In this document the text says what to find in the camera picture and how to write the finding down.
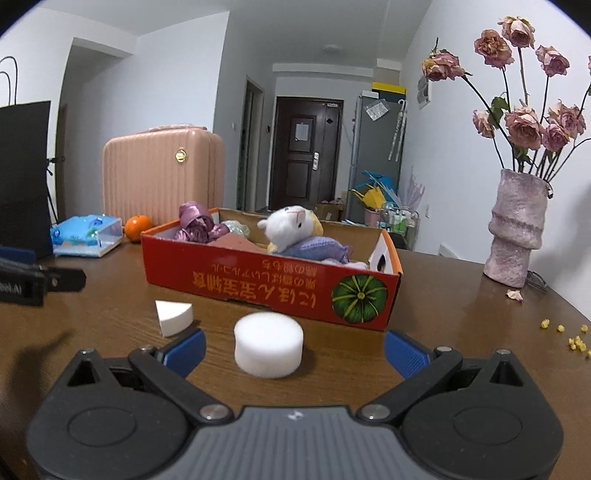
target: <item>purple fabric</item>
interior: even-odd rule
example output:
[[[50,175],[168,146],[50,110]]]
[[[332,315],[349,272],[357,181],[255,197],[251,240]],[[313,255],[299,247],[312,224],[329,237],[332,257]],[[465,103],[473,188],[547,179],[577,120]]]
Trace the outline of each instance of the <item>purple fabric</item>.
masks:
[[[176,240],[206,244],[230,232],[226,225],[216,225],[209,211],[196,202],[183,203],[178,208],[178,216],[181,228]]]
[[[349,263],[348,252],[348,247],[341,245],[333,238],[328,236],[311,236],[286,248],[281,253],[276,252],[275,255],[316,261],[333,258],[342,264],[347,264]]]

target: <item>blue gripper pad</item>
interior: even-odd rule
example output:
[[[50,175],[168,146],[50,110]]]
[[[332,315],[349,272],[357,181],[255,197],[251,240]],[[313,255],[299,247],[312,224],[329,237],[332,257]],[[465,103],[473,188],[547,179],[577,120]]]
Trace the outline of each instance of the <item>blue gripper pad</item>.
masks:
[[[195,329],[162,349],[162,363],[186,378],[205,358],[206,341],[201,329]]]
[[[431,363],[432,351],[407,335],[391,330],[384,340],[384,356],[406,380]]]
[[[33,250],[14,247],[0,247],[0,258],[6,258],[6,260],[25,263],[27,265],[33,265],[37,261]]]

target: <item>pink suitcase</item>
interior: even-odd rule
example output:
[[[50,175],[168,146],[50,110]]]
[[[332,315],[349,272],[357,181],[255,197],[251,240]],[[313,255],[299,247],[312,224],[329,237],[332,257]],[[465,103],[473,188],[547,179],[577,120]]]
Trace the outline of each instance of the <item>pink suitcase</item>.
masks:
[[[103,150],[104,212],[125,223],[147,215],[155,225],[195,201],[222,206],[224,147],[206,128],[167,125],[110,140]]]

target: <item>pink ceramic vase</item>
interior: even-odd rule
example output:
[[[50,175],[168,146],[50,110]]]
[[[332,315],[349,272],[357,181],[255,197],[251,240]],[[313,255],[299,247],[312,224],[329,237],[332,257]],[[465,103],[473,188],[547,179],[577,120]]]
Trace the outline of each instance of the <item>pink ceramic vase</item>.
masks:
[[[501,170],[501,182],[488,224],[494,235],[484,274],[513,288],[525,284],[530,253],[542,246],[548,184],[533,175]]]

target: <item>white foam wedge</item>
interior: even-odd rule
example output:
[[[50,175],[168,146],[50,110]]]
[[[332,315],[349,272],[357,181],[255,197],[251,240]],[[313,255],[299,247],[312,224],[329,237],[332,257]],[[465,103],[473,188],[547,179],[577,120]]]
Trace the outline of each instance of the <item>white foam wedge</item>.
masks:
[[[156,300],[156,312],[165,337],[182,332],[193,322],[193,305],[190,303]]]

